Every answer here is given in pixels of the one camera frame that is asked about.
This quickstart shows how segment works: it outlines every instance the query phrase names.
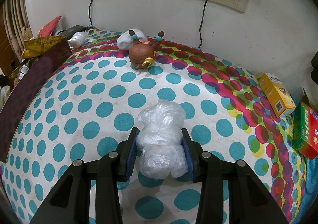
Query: cardboard box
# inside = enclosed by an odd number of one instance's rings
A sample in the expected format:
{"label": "cardboard box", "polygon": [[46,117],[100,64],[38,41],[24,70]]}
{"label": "cardboard box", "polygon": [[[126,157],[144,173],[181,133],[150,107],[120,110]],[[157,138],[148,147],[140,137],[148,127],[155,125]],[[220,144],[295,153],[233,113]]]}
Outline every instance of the cardboard box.
{"label": "cardboard box", "polygon": [[276,75],[264,73],[259,84],[277,117],[287,116],[295,110],[293,99]]}
{"label": "cardboard box", "polygon": [[318,155],[317,137],[317,114],[304,102],[299,102],[294,113],[294,135],[292,147],[312,160]]}

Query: blue gripper pad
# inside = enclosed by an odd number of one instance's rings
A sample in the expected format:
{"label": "blue gripper pad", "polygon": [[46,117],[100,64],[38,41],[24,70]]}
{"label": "blue gripper pad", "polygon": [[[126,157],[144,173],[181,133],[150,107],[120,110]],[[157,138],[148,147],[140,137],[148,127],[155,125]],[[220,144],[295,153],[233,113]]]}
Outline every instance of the blue gripper pad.
{"label": "blue gripper pad", "polygon": [[187,145],[187,142],[185,141],[184,136],[182,136],[181,145],[183,147],[185,159],[187,160],[187,164],[188,164],[188,174],[190,176],[191,181],[193,181],[194,180],[193,160],[192,160],[189,147]]}

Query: yellow medicine box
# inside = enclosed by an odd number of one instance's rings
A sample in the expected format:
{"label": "yellow medicine box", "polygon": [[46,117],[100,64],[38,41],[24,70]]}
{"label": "yellow medicine box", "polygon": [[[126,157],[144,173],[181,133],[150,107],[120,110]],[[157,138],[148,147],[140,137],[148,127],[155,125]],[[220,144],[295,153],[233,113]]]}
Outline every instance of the yellow medicine box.
{"label": "yellow medicine box", "polygon": [[277,117],[287,116],[294,111],[296,105],[276,75],[264,73],[259,84]]}

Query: toy figure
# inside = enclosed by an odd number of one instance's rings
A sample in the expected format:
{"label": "toy figure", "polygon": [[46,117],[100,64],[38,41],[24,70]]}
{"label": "toy figure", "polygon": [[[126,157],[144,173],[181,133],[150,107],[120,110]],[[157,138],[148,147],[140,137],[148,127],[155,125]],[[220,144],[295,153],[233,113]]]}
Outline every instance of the toy figure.
{"label": "toy figure", "polygon": [[160,31],[151,42],[140,42],[133,30],[129,30],[129,35],[133,40],[133,46],[129,49],[129,59],[135,69],[147,69],[155,61],[155,49],[164,36],[164,32]]}

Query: plastic bag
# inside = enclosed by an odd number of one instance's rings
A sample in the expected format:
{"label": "plastic bag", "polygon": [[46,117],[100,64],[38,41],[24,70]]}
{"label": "plastic bag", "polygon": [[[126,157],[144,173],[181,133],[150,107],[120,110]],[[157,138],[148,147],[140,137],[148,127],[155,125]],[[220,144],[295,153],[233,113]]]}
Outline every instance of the plastic bag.
{"label": "plastic bag", "polygon": [[87,32],[75,32],[73,37],[68,40],[68,43],[71,49],[77,49],[84,44],[85,40],[87,39],[88,35]]}
{"label": "plastic bag", "polygon": [[140,172],[147,177],[163,179],[171,173],[177,178],[188,172],[182,131],[186,113],[175,103],[158,99],[158,103],[140,112],[137,120],[145,127],[137,136],[137,147],[143,151]]}

